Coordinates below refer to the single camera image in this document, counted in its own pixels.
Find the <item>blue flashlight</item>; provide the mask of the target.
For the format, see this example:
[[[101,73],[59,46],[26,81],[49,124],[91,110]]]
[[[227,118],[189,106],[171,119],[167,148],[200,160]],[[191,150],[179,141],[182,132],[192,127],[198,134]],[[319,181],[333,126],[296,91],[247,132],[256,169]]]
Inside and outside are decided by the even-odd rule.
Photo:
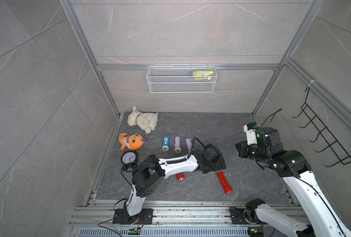
[[[167,152],[169,150],[169,136],[168,135],[164,135],[162,150],[164,152]]]

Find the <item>purple flashlight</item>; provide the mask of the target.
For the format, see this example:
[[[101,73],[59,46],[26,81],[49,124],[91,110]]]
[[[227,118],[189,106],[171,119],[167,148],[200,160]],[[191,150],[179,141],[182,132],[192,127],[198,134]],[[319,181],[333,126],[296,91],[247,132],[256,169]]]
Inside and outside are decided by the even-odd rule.
[[[181,153],[182,149],[181,149],[181,137],[176,136],[174,138],[174,152],[179,154]]]
[[[190,152],[191,149],[192,149],[192,146],[193,146],[193,144],[192,144],[192,139],[186,138],[186,139],[185,139],[185,142],[186,142],[187,150],[188,150],[188,152]]]

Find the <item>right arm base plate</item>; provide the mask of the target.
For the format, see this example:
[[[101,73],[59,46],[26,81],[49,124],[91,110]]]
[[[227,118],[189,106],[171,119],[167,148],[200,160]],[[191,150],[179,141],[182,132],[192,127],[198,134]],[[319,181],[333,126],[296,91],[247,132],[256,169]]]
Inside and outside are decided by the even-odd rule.
[[[248,210],[246,207],[230,207],[229,208],[231,221],[233,224],[249,224],[262,225],[266,222],[260,221],[254,211]]]

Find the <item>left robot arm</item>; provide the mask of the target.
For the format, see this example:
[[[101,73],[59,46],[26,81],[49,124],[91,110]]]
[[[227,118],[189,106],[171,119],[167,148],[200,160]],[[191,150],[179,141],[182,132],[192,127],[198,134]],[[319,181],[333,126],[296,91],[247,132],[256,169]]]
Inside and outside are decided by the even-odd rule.
[[[212,144],[202,151],[191,151],[178,158],[159,159],[156,155],[150,155],[133,170],[132,191],[125,204],[126,211],[129,216],[139,215],[146,197],[153,194],[167,177],[198,170],[207,174],[224,169],[224,157]]]

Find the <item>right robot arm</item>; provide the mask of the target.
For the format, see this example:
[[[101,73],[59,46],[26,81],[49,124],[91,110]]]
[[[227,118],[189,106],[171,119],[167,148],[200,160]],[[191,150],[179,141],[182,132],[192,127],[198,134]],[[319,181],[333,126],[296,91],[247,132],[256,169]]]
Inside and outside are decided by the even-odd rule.
[[[351,230],[333,210],[317,184],[310,164],[299,151],[284,150],[279,132],[271,127],[249,123],[244,125],[243,130],[247,140],[236,144],[239,157],[263,163],[261,169],[276,171],[309,220],[309,223],[299,222],[258,198],[245,206],[247,223],[269,224],[288,237],[351,237]]]

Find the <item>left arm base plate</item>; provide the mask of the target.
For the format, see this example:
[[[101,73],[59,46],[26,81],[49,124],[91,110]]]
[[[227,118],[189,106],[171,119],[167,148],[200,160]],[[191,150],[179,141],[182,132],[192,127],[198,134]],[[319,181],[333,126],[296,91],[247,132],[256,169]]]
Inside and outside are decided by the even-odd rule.
[[[130,216],[125,209],[117,209],[112,220],[113,224],[140,224],[140,225],[151,225],[153,219],[153,209],[143,209],[139,214]]]

